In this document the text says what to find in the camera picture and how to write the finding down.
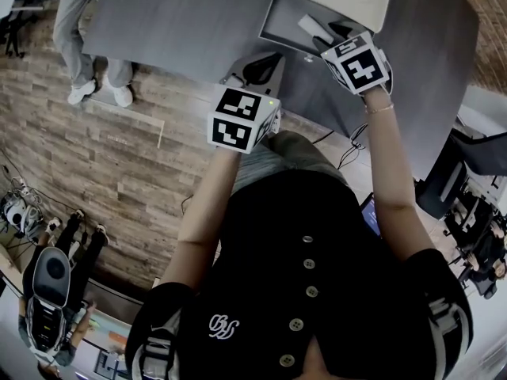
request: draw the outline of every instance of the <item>bracelet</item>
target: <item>bracelet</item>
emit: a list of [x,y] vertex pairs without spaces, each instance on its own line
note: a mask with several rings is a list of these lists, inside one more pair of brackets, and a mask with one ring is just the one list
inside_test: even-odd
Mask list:
[[378,108],[378,109],[369,109],[368,106],[365,106],[365,111],[367,114],[376,114],[377,112],[387,111],[387,110],[394,110],[395,105],[391,103],[391,105],[384,107],[384,108]]

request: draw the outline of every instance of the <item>gray table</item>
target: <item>gray table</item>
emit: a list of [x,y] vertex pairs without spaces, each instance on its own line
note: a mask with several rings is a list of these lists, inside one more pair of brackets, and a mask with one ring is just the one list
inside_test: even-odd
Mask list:
[[[322,61],[257,36],[270,0],[100,0],[84,51],[217,82],[238,58],[287,57],[284,108],[346,135],[362,101]],[[375,38],[395,72],[393,100],[414,176],[425,179],[459,111],[471,74],[478,17],[466,0],[391,0]]]

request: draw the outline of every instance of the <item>embroidered logo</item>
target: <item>embroidered logo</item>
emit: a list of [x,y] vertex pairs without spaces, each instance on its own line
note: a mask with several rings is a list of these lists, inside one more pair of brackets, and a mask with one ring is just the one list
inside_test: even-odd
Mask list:
[[212,331],[209,336],[216,339],[229,339],[233,336],[235,328],[239,326],[239,321],[227,322],[228,319],[227,315],[213,315],[209,321],[209,328]]

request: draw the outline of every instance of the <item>gray pants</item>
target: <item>gray pants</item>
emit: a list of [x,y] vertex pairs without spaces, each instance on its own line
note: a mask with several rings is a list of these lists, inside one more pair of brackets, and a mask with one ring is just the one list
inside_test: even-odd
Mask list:
[[[83,87],[93,78],[93,61],[82,53],[83,40],[78,29],[79,18],[91,0],[60,0],[56,14],[53,41],[62,54],[72,80],[72,86]],[[108,58],[108,80],[113,87],[127,85],[132,79],[130,62]]]
[[347,184],[343,175],[308,139],[295,132],[282,131],[270,140],[263,139],[251,154],[242,155],[232,192],[290,169],[329,174]]

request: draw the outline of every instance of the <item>floor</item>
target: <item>floor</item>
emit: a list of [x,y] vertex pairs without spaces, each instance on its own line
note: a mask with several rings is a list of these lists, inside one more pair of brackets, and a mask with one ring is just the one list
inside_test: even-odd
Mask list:
[[[70,106],[66,67],[51,40],[55,8],[21,34],[23,59],[0,56],[0,142],[30,186],[83,209],[88,231],[97,222],[107,226],[111,243],[101,253],[96,277],[116,288],[145,291],[170,261],[181,202],[196,190],[212,155],[206,143],[212,85],[137,66],[135,103],[128,110],[116,107],[105,89]],[[105,62],[96,65],[100,83]],[[329,132],[290,112],[284,112],[282,129],[312,141]],[[350,143],[333,133],[317,147],[337,165]],[[341,171],[362,202],[372,191],[368,151]],[[0,179],[3,191],[9,186]],[[67,220],[70,209],[42,200],[47,219]],[[436,247],[451,260],[455,244],[443,235],[443,223],[420,214]]]

